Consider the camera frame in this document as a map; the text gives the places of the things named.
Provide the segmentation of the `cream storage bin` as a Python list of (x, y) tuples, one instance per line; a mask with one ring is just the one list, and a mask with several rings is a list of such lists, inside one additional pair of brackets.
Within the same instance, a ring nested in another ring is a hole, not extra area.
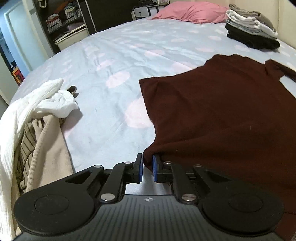
[(67, 47), (69, 47), (77, 42), (82, 41), (83, 39), (85, 39), (88, 36), (89, 36), (88, 30), (87, 30), (86, 26), (83, 24), (83, 25), (76, 27), (71, 32), (68, 32), (65, 35), (63, 35), (62, 37), (58, 38), (55, 41), (55, 44), (62, 51), (64, 49), (66, 49)]

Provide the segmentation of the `black folded garment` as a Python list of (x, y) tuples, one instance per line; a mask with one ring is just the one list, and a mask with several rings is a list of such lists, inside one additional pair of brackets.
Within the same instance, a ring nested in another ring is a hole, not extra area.
[(226, 23), (225, 29), (228, 30), (227, 37), (245, 44), (249, 48), (253, 49), (269, 49), (276, 50), (280, 47), (278, 40), (273, 40), (271, 38), (266, 38), (263, 36), (252, 35), (245, 31), (242, 31), (232, 25)]

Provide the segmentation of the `white nightstand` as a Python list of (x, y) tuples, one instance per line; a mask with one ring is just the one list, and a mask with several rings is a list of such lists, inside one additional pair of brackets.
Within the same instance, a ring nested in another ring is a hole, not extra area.
[(134, 8), (132, 10), (132, 17), (134, 20), (148, 18), (156, 15), (160, 10), (165, 8), (168, 4), (155, 4)]

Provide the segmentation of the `beige padded headboard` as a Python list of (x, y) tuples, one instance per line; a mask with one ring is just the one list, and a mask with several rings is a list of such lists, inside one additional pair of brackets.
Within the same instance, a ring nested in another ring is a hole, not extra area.
[(280, 40), (295, 47), (295, 6), (289, 1), (278, 0), (257, 0), (257, 1), (212, 1), (221, 6), (235, 4), (241, 9), (248, 11), (258, 11), (265, 15), (276, 28)]

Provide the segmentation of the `polka dot bed sheet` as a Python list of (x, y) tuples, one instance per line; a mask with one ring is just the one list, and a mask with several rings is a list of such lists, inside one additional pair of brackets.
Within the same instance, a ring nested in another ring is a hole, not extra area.
[(78, 110), (62, 126), (75, 171), (134, 161), (155, 138), (139, 80), (192, 70), (216, 54), (273, 59), (295, 69), (295, 48), (255, 50), (227, 37), (223, 23), (139, 20), (93, 34), (29, 73), (14, 95), (20, 99), (48, 80), (77, 87)]

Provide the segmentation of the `tan folded garment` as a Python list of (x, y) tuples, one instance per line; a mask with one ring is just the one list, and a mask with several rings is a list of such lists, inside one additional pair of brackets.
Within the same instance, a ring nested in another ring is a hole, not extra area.
[(262, 13), (258, 11), (248, 11), (245, 9), (240, 9), (235, 4), (229, 4), (229, 9), (235, 11), (236, 13), (244, 17), (249, 17), (249, 16), (255, 17), (257, 20), (266, 24), (268, 27), (275, 29), (272, 22), (266, 16), (264, 16)]

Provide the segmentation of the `pink pillow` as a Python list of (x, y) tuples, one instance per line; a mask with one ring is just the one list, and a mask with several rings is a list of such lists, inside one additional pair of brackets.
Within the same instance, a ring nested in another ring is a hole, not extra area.
[(227, 10), (229, 8), (208, 1), (176, 1), (160, 10), (151, 20), (172, 19), (195, 24), (217, 24), (227, 19)]

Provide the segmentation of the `white crumpled garment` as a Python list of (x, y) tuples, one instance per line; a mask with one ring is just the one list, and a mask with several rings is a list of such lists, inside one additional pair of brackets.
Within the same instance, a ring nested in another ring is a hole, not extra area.
[(60, 89), (51, 97), (40, 101), (33, 111), (33, 117), (41, 118), (52, 114), (57, 118), (66, 118), (76, 109), (79, 109), (79, 106), (74, 96), (68, 90)]

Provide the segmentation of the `striped garment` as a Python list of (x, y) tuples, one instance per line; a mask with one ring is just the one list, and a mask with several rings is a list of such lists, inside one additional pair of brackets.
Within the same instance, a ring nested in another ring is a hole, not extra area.
[(37, 144), (36, 134), (32, 123), (24, 126), (23, 135), (15, 150), (14, 165), (16, 182), (20, 192), (24, 193), (29, 179), (30, 165)]

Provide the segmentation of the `white folded garment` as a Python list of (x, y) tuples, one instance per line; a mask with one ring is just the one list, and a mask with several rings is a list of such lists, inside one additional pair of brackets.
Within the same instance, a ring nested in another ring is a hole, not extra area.
[(243, 16), (236, 11), (229, 9), (226, 11), (226, 16), (226, 22), (229, 25), (236, 27), (243, 32), (270, 39), (278, 38), (278, 32), (276, 31), (272, 22), (260, 13), (250, 16)]

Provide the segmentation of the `dark wardrobe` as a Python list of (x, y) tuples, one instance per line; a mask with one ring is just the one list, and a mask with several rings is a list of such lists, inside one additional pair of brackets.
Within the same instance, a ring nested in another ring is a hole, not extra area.
[(58, 38), (69, 33), (74, 24), (84, 24), (88, 34), (132, 21), (132, 10), (158, 1), (33, 1), (45, 35), (55, 54), (60, 52)]

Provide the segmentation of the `dark maroon shirt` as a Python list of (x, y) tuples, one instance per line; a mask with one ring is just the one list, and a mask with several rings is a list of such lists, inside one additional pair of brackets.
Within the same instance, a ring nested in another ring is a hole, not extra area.
[(274, 61), (215, 55), (191, 71), (139, 81), (156, 137), (144, 151), (183, 166), (201, 164), (276, 194), (277, 233), (295, 236), (295, 97), (280, 82), (295, 72)]

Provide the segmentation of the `beige garment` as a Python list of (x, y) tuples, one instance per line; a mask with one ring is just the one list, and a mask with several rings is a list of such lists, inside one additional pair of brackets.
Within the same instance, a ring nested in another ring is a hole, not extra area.
[(29, 159), (28, 173), (24, 173), (24, 191), (45, 186), (72, 175), (73, 167), (60, 125), (54, 115), (32, 121), (37, 144)]

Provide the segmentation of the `white muslin blanket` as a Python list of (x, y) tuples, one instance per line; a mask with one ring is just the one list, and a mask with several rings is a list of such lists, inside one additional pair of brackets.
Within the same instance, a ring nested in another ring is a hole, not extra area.
[(40, 101), (51, 97), (62, 86), (63, 79), (49, 80), (23, 98), (11, 103), (1, 117), (1, 240), (15, 236), (11, 210), (13, 159), (23, 125)]

